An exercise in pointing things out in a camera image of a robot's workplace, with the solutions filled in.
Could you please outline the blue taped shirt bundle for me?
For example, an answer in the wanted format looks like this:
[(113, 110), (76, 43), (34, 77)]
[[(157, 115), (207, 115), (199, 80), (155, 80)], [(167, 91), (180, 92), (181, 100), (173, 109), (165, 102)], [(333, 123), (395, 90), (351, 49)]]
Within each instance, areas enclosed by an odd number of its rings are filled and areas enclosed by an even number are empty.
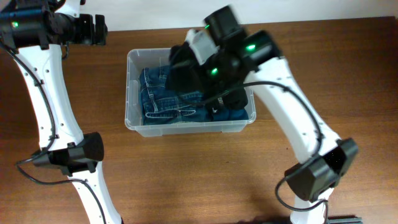
[(212, 121), (239, 121), (247, 120), (248, 114), (246, 110), (229, 110), (226, 108), (213, 110), (211, 112)]

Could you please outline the black taped clothing bundle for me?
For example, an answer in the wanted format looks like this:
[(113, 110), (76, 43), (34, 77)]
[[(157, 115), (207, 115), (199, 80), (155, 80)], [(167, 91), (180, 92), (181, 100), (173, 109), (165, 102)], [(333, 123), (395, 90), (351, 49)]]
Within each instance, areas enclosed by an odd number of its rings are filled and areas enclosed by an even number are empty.
[(242, 88), (233, 91), (226, 96), (218, 98), (217, 100), (212, 101), (211, 103), (206, 105), (206, 109), (208, 110), (210, 121), (212, 121), (211, 112), (213, 110), (218, 110), (222, 108), (226, 108), (229, 110), (245, 110), (244, 108), (247, 104), (248, 97), (246, 91)]

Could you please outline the black cloth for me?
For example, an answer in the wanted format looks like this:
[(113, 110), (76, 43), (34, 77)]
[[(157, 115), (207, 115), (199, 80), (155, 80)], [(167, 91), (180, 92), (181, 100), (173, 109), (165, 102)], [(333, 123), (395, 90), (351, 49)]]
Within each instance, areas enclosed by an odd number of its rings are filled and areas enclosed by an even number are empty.
[(187, 42), (170, 49), (169, 64), (167, 89), (181, 93), (204, 92), (197, 58)]

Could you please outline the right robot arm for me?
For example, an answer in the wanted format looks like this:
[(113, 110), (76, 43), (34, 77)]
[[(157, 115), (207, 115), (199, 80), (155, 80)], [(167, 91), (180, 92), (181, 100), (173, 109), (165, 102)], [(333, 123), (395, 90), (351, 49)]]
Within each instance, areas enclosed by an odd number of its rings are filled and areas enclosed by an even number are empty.
[(248, 34), (229, 6), (211, 13), (204, 22), (213, 42), (205, 63), (208, 76), (222, 83), (223, 95), (250, 88), (273, 115), (294, 151), (297, 163), (279, 181), (295, 195), (289, 222), (361, 223), (356, 216), (328, 216), (328, 199), (358, 153), (355, 141), (339, 137), (322, 120), (268, 32)]

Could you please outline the dark blue jeans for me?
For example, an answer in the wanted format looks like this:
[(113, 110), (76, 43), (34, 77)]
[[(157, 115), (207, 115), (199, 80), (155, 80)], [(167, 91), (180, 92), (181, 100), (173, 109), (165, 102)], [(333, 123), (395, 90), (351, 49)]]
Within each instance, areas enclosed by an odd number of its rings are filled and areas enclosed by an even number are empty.
[(188, 105), (203, 99), (199, 91), (178, 93), (167, 90), (165, 83), (170, 73), (168, 65), (144, 68), (139, 76), (141, 84), (141, 107), (145, 125), (173, 123), (203, 123), (212, 120), (205, 107)]

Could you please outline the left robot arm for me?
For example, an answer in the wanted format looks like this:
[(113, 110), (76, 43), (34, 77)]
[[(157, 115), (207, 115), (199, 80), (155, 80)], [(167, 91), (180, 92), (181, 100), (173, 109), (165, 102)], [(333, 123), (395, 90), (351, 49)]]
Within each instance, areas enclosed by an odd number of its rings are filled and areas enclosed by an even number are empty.
[(71, 44), (106, 43), (104, 16), (83, 14), (82, 5), (7, 1), (1, 8), (1, 47), (23, 75), (39, 128), (39, 149), (29, 162), (60, 170), (76, 188), (91, 223), (122, 223), (104, 180), (101, 135), (80, 129), (63, 77)]

